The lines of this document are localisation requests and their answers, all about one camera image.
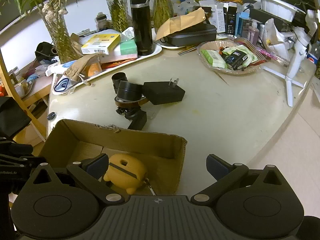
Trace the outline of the yellow medicine box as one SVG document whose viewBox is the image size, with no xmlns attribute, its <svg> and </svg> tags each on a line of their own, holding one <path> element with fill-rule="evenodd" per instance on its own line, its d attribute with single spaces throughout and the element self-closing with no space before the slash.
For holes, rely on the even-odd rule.
<svg viewBox="0 0 320 240">
<path fill-rule="evenodd" d="M 120 43 L 120 40 L 120 34 L 95 34 L 81 47 L 81 52 L 83 54 L 103 53 L 109 55 Z"/>
</svg>

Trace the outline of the white gimbal tripod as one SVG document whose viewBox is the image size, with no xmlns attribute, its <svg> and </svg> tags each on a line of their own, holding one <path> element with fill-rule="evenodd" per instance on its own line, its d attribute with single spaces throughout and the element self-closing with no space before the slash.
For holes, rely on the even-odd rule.
<svg viewBox="0 0 320 240">
<path fill-rule="evenodd" d="M 304 89 L 305 85 L 295 81 L 294 78 L 298 73 L 301 62 L 306 58 L 307 54 L 311 48 L 311 38 L 316 33 L 319 25 L 319 10 L 312 11 L 308 10 L 306 13 L 306 25 L 309 28 L 309 32 L 306 33 L 302 27 L 295 27 L 293 33 L 296 36 L 296 42 L 294 45 L 294 54 L 291 57 L 289 66 L 287 68 L 286 75 L 276 72 L 275 70 L 263 66 L 263 70 L 272 73 L 285 80 L 286 83 L 286 95 L 287 95 L 287 104 L 289 107 L 293 107 L 293 91 L 292 85 L 298 86 Z"/>
</svg>

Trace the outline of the brown cloth pouch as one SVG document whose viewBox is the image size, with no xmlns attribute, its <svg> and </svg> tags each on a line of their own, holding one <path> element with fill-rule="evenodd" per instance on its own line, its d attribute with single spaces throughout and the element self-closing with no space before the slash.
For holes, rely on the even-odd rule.
<svg viewBox="0 0 320 240">
<path fill-rule="evenodd" d="M 72 81 L 79 81 L 79 75 L 83 72 L 91 59 L 97 59 L 103 53 L 86 54 L 76 60 L 63 74 Z"/>
</svg>

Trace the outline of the black cylindrical lens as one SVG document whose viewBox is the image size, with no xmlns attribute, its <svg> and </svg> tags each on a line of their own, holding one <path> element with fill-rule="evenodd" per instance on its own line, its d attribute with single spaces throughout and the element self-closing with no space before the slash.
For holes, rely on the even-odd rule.
<svg viewBox="0 0 320 240">
<path fill-rule="evenodd" d="M 117 97 L 125 101 L 138 101 L 142 97 L 142 88 L 141 84 L 120 81 Z"/>
</svg>

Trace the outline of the black thermos bottle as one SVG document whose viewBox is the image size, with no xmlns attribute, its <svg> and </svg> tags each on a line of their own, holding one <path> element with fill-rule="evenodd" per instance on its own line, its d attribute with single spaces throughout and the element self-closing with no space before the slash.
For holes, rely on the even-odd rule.
<svg viewBox="0 0 320 240">
<path fill-rule="evenodd" d="M 150 0 L 130 0 L 130 7 L 138 55 L 150 55 L 153 52 Z"/>
</svg>

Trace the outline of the black power adapter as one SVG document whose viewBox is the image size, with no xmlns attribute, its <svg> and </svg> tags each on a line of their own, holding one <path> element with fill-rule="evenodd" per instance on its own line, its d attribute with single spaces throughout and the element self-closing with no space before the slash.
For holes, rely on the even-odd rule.
<svg viewBox="0 0 320 240">
<path fill-rule="evenodd" d="M 174 81 L 145 82 L 142 93 L 153 105 L 180 102 L 185 90 L 178 86 L 178 81 L 179 78 Z"/>
</svg>

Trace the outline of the small black eyepiece tube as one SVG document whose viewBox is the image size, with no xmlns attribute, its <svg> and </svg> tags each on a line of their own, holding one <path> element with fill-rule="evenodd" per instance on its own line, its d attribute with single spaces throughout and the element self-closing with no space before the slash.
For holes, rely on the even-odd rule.
<svg viewBox="0 0 320 240">
<path fill-rule="evenodd" d="M 127 81 L 127 77 L 124 72 L 118 72 L 112 76 L 113 88 L 115 93 L 117 93 L 121 81 Z"/>
</svg>

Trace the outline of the black zip case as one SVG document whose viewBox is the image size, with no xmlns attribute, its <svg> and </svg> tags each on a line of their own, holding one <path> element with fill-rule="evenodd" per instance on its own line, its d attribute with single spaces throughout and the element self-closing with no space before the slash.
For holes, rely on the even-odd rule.
<svg viewBox="0 0 320 240">
<path fill-rule="evenodd" d="M 199 23 L 163 37 L 163 40 L 173 46 L 183 47 L 200 44 L 207 41 L 215 41 L 217 28 L 207 23 Z"/>
</svg>

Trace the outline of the white plastic tray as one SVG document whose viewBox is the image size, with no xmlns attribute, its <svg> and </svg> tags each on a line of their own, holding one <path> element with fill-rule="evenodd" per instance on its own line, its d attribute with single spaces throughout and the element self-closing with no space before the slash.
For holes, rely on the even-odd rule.
<svg viewBox="0 0 320 240">
<path fill-rule="evenodd" d="M 121 42 L 127 41 L 127 40 L 134 40 L 134 33 L 133 33 L 133 28 L 129 27 L 125 30 L 125 32 L 118 32 L 113 29 L 107 29 L 103 30 L 101 32 L 95 33 L 95 34 L 120 34 L 121 36 Z M 80 39 L 80 48 L 95 34 L 89 35 L 88 37 L 84 37 Z M 147 59 L 150 57 L 153 57 L 157 54 L 159 54 L 162 51 L 162 47 L 153 42 L 153 52 L 150 55 L 146 56 L 137 56 L 133 57 L 131 55 L 129 56 L 121 56 L 120 52 L 120 44 L 118 44 L 112 52 L 110 52 L 109 55 L 103 54 L 100 55 L 97 59 L 91 59 L 83 72 L 79 75 L 80 80 L 75 81 L 75 85 L 73 85 L 70 89 L 63 93 L 56 93 L 54 92 L 54 86 L 57 84 L 57 82 L 61 79 L 61 77 L 66 77 L 64 76 L 64 72 L 76 61 L 69 61 L 66 63 L 54 63 L 51 64 L 48 69 L 46 70 L 46 76 L 53 76 L 53 83 L 52 83 L 52 94 L 54 95 L 61 95 L 68 93 L 70 90 L 72 90 L 75 87 L 79 87 L 81 84 L 85 85 L 90 85 L 90 81 L 102 76 L 112 70 L 121 68 L 123 66 L 126 66 L 128 64 L 132 64 L 134 62 L 141 61 L 143 59 Z"/>
</svg>

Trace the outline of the yellow rubber case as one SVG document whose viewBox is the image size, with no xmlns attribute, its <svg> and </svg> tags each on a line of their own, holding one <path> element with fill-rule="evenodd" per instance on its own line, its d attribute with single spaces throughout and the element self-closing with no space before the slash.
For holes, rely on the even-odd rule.
<svg viewBox="0 0 320 240">
<path fill-rule="evenodd" d="M 129 154 L 114 154 L 108 160 L 108 168 L 103 180 L 132 195 L 147 178 L 146 166 Z"/>
</svg>

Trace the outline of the green wet wipes pack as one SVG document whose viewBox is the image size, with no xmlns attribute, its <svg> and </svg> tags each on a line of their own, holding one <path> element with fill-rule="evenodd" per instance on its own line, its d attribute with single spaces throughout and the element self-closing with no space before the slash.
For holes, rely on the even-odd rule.
<svg viewBox="0 0 320 240">
<path fill-rule="evenodd" d="M 222 69 L 227 68 L 227 63 L 224 61 L 224 59 L 219 54 L 219 52 L 215 50 L 206 50 L 206 49 L 201 49 L 200 52 L 211 67 L 222 68 Z"/>
</svg>

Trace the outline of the brown cardboard box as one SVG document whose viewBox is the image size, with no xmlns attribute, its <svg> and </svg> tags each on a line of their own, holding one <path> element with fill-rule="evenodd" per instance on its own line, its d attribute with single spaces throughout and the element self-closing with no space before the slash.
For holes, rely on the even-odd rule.
<svg viewBox="0 0 320 240">
<path fill-rule="evenodd" d="M 177 135 L 62 119 L 48 135 L 39 155 L 51 167 L 65 168 L 102 153 L 109 157 L 128 154 L 146 166 L 155 193 L 169 196 L 177 192 L 180 183 L 186 144 Z"/>
</svg>

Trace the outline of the pink sanitizer bottle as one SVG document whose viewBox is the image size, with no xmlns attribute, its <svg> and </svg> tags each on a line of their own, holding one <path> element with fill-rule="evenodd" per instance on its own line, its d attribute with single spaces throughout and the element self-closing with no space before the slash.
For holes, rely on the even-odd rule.
<svg viewBox="0 0 320 240">
<path fill-rule="evenodd" d="M 259 37 L 258 23 L 256 20 L 252 20 L 252 24 L 248 28 L 248 40 L 251 42 L 251 44 L 255 46 L 257 44 L 258 37 Z"/>
</svg>

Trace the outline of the white plastic bag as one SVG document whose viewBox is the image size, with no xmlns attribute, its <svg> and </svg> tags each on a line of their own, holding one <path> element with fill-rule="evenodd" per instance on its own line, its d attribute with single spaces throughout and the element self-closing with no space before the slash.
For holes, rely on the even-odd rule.
<svg viewBox="0 0 320 240">
<path fill-rule="evenodd" d="M 276 28 L 273 18 L 267 20 L 264 24 L 263 44 L 267 51 L 287 61 L 291 60 L 289 45 L 285 41 L 285 36 Z"/>
</svg>

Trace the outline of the clear plastic snack bowl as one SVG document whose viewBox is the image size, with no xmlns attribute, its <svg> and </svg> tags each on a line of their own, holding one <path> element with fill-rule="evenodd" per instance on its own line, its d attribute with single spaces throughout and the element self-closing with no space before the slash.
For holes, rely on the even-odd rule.
<svg viewBox="0 0 320 240">
<path fill-rule="evenodd" d="M 206 67 L 229 75 L 252 74 L 266 62 L 257 48 L 245 38 L 205 42 L 198 46 L 197 52 Z"/>
</svg>

